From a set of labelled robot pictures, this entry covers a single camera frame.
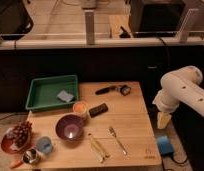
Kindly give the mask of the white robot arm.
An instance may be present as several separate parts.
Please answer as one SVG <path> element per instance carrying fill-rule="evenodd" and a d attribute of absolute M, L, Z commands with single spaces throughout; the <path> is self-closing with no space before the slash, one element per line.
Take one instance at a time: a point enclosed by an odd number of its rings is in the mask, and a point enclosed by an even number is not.
<path fill-rule="evenodd" d="M 182 67 L 162 76 L 161 89 L 153 100 L 159 110 L 158 129 L 164 129 L 168 125 L 171 114 L 180 103 L 191 107 L 204 118 L 204 89 L 199 87 L 202 80 L 202 72 L 195 66 Z"/>

